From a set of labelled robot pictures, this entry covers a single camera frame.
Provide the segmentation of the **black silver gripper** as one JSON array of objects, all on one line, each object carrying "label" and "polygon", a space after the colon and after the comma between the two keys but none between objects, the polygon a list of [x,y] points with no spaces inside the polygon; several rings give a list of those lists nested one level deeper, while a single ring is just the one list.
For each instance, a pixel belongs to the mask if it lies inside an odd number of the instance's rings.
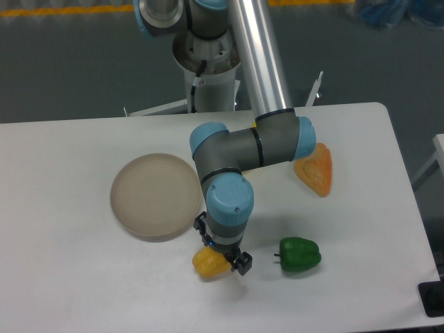
[{"label": "black silver gripper", "polygon": [[206,212],[201,212],[194,219],[193,228],[198,231],[204,246],[223,254],[225,260],[231,265],[232,272],[238,271],[241,276],[244,276],[252,268],[253,257],[240,249],[244,229],[230,237],[216,234],[206,225]]}]

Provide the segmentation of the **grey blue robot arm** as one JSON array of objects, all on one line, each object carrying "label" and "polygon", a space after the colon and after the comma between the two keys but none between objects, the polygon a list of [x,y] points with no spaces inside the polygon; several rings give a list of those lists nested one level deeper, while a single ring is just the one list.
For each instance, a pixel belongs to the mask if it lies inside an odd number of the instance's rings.
[{"label": "grey blue robot arm", "polygon": [[234,110],[238,68],[255,125],[231,132],[222,123],[190,135],[207,209],[194,221],[203,243],[221,253],[234,271],[253,264],[241,251],[254,193],[244,171],[307,157],[316,147],[311,121],[299,117],[287,89],[265,1],[135,1],[140,30],[174,35],[173,54],[184,72],[190,113]]}]

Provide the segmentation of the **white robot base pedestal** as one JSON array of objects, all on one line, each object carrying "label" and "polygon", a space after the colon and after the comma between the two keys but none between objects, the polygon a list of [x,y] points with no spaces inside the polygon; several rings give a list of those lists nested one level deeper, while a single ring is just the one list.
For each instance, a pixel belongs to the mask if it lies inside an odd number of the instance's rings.
[{"label": "white robot base pedestal", "polygon": [[235,110],[240,57],[231,27],[213,40],[179,33],[173,40],[173,56],[183,72],[186,98],[132,112],[131,117]]}]

